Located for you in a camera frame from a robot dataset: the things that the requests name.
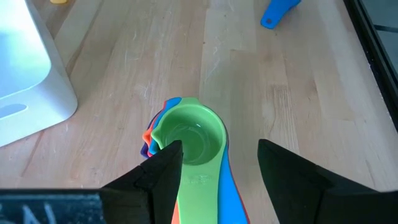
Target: wood grain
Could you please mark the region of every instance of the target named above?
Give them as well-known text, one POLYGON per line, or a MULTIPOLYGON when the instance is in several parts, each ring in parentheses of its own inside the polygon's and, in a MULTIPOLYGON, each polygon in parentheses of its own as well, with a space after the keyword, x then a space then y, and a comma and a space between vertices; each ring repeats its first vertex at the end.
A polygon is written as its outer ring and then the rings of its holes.
POLYGON ((398 136, 344 4, 306 0, 274 30, 268 0, 32 0, 79 100, 67 121, 0 149, 0 187, 99 187, 143 158, 173 96, 223 119, 252 223, 278 223, 256 159, 267 138, 377 190, 398 188, 398 136))

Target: wooden countertop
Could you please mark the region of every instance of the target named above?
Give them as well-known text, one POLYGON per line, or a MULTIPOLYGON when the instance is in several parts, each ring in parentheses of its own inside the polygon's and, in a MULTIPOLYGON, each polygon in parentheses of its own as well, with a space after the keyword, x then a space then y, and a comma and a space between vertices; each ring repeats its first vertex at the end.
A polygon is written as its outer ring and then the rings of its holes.
POLYGON ((252 223, 277 223, 257 141, 267 138, 377 190, 398 189, 398 135, 339 0, 304 0, 275 30, 268 0, 33 0, 77 112, 0 149, 0 187, 99 187, 143 158, 141 134, 173 96, 225 122, 252 223))

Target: green measuring spoon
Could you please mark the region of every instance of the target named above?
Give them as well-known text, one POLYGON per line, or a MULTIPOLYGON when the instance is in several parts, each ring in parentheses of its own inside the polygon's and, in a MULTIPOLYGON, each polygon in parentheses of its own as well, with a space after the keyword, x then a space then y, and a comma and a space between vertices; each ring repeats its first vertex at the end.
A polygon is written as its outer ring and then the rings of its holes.
POLYGON ((221 119, 196 98, 182 98, 164 114, 151 136, 161 149, 174 140, 182 141, 180 223, 217 223, 218 179, 226 145, 221 119))

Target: yellow object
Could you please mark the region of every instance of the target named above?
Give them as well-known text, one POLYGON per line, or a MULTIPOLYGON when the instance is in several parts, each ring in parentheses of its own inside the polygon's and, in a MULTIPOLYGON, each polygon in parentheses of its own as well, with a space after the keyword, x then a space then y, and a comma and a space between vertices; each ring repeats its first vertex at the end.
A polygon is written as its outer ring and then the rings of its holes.
POLYGON ((50 2, 54 4, 65 4, 68 0, 50 0, 50 2))

